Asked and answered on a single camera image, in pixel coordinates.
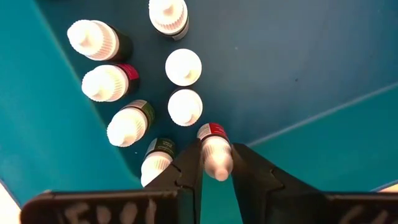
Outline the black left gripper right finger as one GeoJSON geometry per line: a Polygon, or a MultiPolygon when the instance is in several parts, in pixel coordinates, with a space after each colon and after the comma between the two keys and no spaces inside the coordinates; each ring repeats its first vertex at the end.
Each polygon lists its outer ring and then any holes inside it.
{"type": "Polygon", "coordinates": [[[244,223],[397,223],[397,194],[324,191],[233,144],[233,187],[244,223]]]}

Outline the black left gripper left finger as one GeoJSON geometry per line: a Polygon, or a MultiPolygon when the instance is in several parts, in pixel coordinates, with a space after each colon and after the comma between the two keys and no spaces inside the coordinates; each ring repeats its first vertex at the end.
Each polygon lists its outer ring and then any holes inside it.
{"type": "Polygon", "coordinates": [[[42,193],[20,213],[23,224],[199,224],[203,159],[194,140],[143,189],[42,193]]]}

